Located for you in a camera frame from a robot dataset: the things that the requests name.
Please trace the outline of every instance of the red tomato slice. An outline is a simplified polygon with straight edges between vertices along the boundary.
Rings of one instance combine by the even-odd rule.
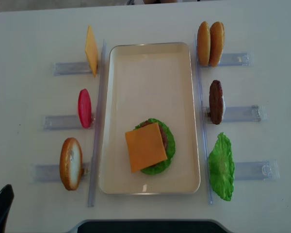
[[[89,128],[92,123],[92,104],[88,91],[83,89],[79,94],[78,111],[81,125],[83,128]]]

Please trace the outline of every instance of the bottom bun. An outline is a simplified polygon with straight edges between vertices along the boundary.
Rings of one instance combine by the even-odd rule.
[[[82,150],[77,139],[67,138],[59,163],[60,179],[67,190],[76,190],[82,175]]]

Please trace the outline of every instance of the table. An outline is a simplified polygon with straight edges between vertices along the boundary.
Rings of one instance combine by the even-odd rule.
[[[204,155],[201,185],[185,196],[108,196],[99,188],[87,207],[88,181],[75,192],[61,183],[32,183],[28,167],[56,164],[62,142],[76,137],[89,162],[92,130],[43,132],[43,115],[73,114],[87,88],[97,104],[99,79],[54,77],[51,62],[85,61],[91,24],[98,47],[185,42],[194,53],[200,23],[225,25],[225,52],[248,51],[251,67],[203,71],[203,90],[222,81],[229,106],[263,104],[263,123],[222,124],[208,130],[212,148],[219,132],[232,141],[234,160],[276,159],[276,182],[235,182],[231,202],[208,205]],[[291,232],[291,1],[211,1],[179,4],[0,13],[0,189],[11,183],[15,199],[6,231],[67,232],[94,219],[210,219],[232,232]]]

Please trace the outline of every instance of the green lettuce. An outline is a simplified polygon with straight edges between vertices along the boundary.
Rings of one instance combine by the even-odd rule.
[[[230,201],[234,191],[235,164],[233,161],[231,142],[224,133],[218,140],[208,157],[210,184],[223,200]]]
[[[146,168],[141,170],[144,174],[156,175],[156,174],[159,174],[162,171],[164,171],[171,164],[171,159],[173,158],[173,156],[174,156],[174,154],[176,152],[176,144],[175,144],[174,136],[170,132],[170,129],[163,122],[161,122],[161,121],[159,121],[157,119],[154,119],[154,118],[150,118],[150,119],[148,119],[148,121],[150,121],[152,123],[156,123],[157,122],[162,127],[162,129],[166,133],[167,142],[168,142],[167,143],[167,150],[166,150],[167,160],[161,161],[158,164],[156,164],[155,166],[149,166],[149,167],[146,167]],[[140,128],[140,126],[143,123],[144,122],[141,122],[139,125],[137,125],[135,127],[135,129]]]

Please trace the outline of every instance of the orange cheese slice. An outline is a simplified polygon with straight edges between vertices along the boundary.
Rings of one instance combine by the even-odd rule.
[[[96,77],[98,64],[98,50],[91,25],[88,25],[87,29],[85,53],[87,56],[87,60],[89,62],[89,66],[91,67],[91,70],[93,72],[93,75],[94,77]]]
[[[167,159],[158,123],[126,132],[131,172]]]

